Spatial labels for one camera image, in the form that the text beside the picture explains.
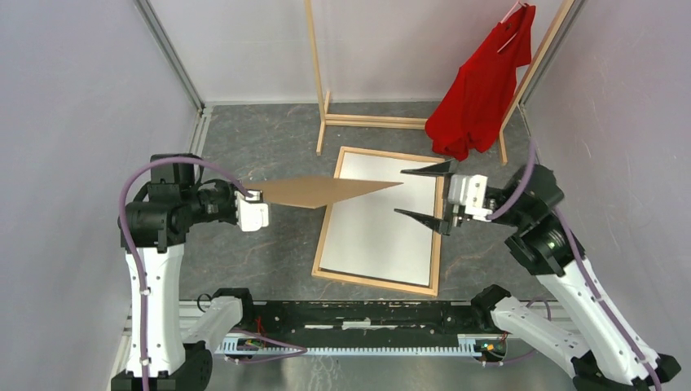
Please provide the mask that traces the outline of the brown backing board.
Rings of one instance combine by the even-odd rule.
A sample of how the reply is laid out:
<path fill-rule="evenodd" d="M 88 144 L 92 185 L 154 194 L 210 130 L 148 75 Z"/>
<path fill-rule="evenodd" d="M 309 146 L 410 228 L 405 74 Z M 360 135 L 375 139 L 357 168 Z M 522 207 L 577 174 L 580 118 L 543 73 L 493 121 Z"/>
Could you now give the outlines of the brown backing board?
<path fill-rule="evenodd" d="M 247 183 L 245 187 L 261 191 L 263 199 L 270 204 L 317 209 L 398 185 L 401 183 L 304 176 Z"/>

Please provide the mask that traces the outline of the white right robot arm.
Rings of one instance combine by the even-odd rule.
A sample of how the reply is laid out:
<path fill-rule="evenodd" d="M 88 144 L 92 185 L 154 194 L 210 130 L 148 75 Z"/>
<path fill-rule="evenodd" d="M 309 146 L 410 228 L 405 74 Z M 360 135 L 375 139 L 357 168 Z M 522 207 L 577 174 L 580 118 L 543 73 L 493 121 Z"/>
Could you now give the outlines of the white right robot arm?
<path fill-rule="evenodd" d="M 471 301 L 477 330 L 499 329 L 520 338 L 557 364 L 578 390 L 658 390 L 680 373 L 674 357 L 651 348 L 634 331 L 596 278 L 583 245 L 558 211 L 564 194 L 550 169 L 530 160 L 502 188 L 490 187 L 483 175 L 455 174 L 449 162 L 413 174 L 449 182 L 443 217 L 414 213 L 415 220 L 441 235 L 471 220 L 511 226 L 514 232 L 505 241 L 510 254 L 576 328 L 558 327 L 491 285 Z"/>

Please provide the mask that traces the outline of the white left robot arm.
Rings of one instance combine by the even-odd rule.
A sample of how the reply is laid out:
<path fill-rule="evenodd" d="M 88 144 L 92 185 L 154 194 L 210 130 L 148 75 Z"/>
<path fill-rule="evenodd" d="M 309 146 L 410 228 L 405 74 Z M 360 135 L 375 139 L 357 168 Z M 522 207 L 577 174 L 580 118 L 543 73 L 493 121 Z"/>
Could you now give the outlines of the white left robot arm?
<path fill-rule="evenodd" d="M 179 279 L 190 229 L 225 222 L 253 232 L 269 224 L 261 191 L 226 171 L 203 181 L 206 169 L 214 164 L 190 153 L 154 155 L 121 189 L 117 222 L 130 271 L 132 341 L 125 368 L 111 379 L 114 390 L 204 390 L 225 335 L 255 324 L 249 291 L 222 288 L 187 332 L 180 327 Z"/>

